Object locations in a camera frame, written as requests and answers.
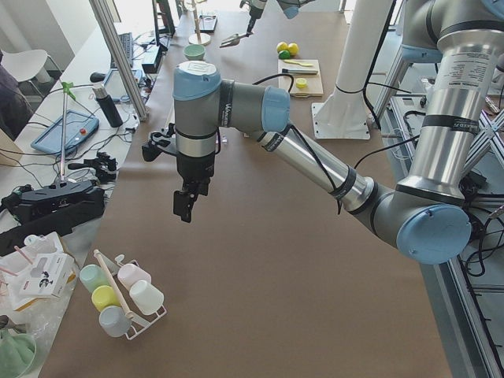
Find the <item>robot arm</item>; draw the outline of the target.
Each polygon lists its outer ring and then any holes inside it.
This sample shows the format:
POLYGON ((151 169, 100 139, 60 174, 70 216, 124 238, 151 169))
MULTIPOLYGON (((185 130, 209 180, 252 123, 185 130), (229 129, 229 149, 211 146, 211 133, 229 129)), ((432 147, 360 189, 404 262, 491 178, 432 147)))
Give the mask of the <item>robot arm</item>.
MULTIPOLYGON (((253 34, 254 25, 257 20, 261 19, 267 2, 267 0, 242 0, 240 2, 240 8, 243 8, 245 5, 247 5, 249 9, 250 19, 247 25, 245 36, 250 36, 253 34)), ((296 17, 298 15, 299 9, 311 2, 313 2, 313 0, 276 0, 276 3, 282 9, 283 14, 287 17, 287 19, 296 17)))
POLYGON ((173 211, 191 220, 213 175, 216 134, 235 128, 255 138, 341 202, 379 239, 423 264, 459 255, 472 227, 459 182, 503 53, 500 1, 410 1, 407 46, 442 57, 407 177, 385 187, 340 161, 290 122, 285 90, 224 80, 215 65, 180 63, 174 73, 176 164, 183 186, 173 211))

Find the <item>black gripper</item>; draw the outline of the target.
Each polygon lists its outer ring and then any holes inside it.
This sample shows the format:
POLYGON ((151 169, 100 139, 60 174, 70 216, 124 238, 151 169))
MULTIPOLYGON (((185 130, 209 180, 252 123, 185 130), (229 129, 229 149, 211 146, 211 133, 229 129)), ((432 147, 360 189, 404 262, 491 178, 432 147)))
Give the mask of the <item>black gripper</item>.
MULTIPOLYGON (((210 178, 214 174, 215 153, 204 157, 190 157, 182 153, 176 155, 177 172, 183 179, 183 188, 198 187, 198 194, 207 196, 210 178)), ((194 194, 190 191, 173 193, 173 213, 183 222, 191 223, 194 194)))
POLYGON ((249 23, 247 25, 246 33, 248 35, 252 35, 256 21, 259 20, 262 16, 262 9, 257 8, 257 7, 250 7, 249 16, 250 16, 250 19, 249 19, 249 23))

